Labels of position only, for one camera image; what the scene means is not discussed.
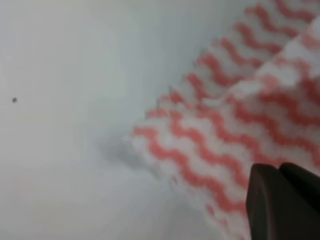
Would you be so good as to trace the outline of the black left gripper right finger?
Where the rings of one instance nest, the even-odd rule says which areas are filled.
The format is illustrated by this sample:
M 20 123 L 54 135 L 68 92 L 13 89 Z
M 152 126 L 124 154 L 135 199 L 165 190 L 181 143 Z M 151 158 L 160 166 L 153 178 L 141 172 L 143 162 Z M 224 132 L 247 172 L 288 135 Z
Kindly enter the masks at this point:
M 320 177 L 293 163 L 283 163 L 281 174 L 318 213 L 320 212 Z

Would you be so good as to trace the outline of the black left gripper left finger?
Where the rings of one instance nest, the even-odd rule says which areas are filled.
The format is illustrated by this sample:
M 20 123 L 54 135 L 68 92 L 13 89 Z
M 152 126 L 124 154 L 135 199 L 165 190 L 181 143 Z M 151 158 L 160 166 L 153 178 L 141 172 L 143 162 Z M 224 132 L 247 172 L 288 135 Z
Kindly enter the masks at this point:
M 320 212 L 302 198 L 279 168 L 252 166 L 245 204 L 253 240 L 320 238 Z

